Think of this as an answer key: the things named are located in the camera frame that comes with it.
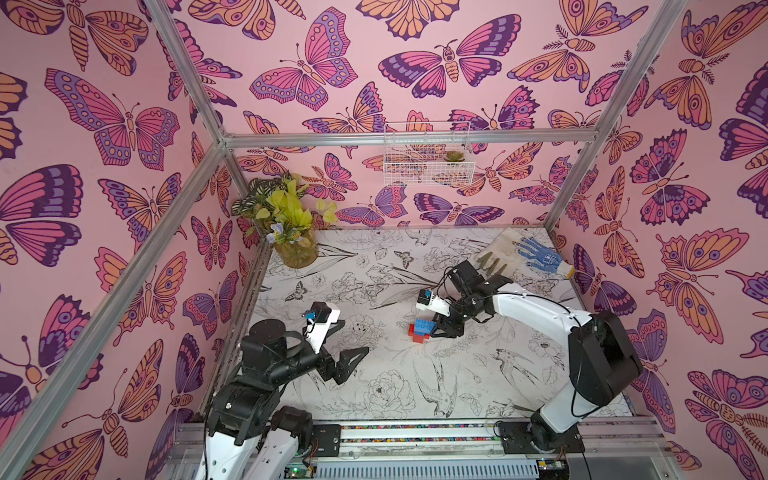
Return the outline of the long blue lego brick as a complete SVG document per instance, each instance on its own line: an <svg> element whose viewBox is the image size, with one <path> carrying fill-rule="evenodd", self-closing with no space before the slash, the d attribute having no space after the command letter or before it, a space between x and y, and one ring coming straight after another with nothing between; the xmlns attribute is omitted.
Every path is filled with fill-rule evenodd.
<svg viewBox="0 0 768 480"><path fill-rule="evenodd" d="M435 328L435 321L417 319L413 324L413 333L418 336L430 336Z"/></svg>

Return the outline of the long red lego brick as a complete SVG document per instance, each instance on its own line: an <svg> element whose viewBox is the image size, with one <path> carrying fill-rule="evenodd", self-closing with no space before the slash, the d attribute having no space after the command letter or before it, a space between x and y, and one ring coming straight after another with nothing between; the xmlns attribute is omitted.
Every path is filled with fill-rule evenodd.
<svg viewBox="0 0 768 480"><path fill-rule="evenodd" d="M429 334L425 334L423 332L417 332L414 324L411 324L409 326L408 335L414 343L418 343L418 344L423 344L426 340L430 338Z"/></svg>

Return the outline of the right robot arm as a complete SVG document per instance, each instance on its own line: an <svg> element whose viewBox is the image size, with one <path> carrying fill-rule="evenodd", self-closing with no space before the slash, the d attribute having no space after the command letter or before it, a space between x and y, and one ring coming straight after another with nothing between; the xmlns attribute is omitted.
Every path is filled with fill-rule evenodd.
<svg viewBox="0 0 768 480"><path fill-rule="evenodd" d="M533 294L503 275L484 278L463 261L445 276L459 297L445 299L438 289L419 291L416 306L433 313L433 334L464 335L465 324L485 313L519 321L559 344L568 355L569 380L530 417L527 435L542 453L559 448L566 433L607 406L640 377L642 362L620 318L611 311L571 309Z"/></svg>

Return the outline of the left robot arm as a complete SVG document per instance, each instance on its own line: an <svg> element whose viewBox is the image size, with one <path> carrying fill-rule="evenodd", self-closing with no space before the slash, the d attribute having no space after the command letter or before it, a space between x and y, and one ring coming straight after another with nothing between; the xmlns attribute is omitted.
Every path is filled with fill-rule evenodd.
<svg viewBox="0 0 768 480"><path fill-rule="evenodd" d="M313 371L345 383L369 354L367 346L333 357L315 351L277 319L253 324L240 343L242 361L214 396L205 420L198 479L276 479L298 454L313 452L312 414L281 406L284 389Z"/></svg>

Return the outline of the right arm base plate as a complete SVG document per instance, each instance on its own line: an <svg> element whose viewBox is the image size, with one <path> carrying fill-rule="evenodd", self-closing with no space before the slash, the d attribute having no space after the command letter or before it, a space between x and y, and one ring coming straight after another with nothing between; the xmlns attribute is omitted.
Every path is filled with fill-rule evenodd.
<svg viewBox="0 0 768 480"><path fill-rule="evenodd" d="M585 446L577 425L563 433L553 433L544 424L516 421L497 421L495 435L500 438L505 454L580 454Z"/></svg>

